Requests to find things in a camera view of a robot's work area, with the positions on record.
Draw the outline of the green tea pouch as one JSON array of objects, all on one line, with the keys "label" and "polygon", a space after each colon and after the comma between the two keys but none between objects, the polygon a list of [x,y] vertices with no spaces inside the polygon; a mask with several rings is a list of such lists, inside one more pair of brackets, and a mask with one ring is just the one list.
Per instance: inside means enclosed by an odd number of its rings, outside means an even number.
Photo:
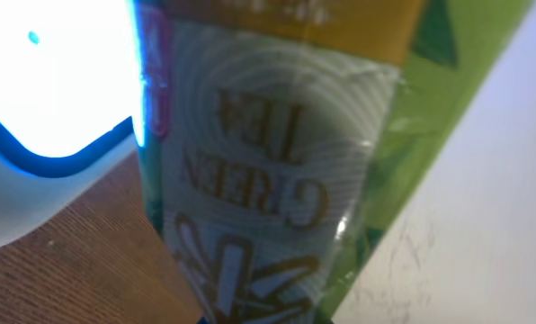
[{"label": "green tea pouch", "polygon": [[147,219],[201,323],[328,323],[528,1],[138,1]]}]

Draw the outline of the white barcode scanner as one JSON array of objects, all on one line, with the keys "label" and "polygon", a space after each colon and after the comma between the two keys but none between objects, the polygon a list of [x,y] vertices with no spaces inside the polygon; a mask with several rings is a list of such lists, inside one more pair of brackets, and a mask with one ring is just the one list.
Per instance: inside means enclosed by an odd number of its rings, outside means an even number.
[{"label": "white barcode scanner", "polygon": [[0,247],[130,152],[139,45],[130,0],[0,1]]}]

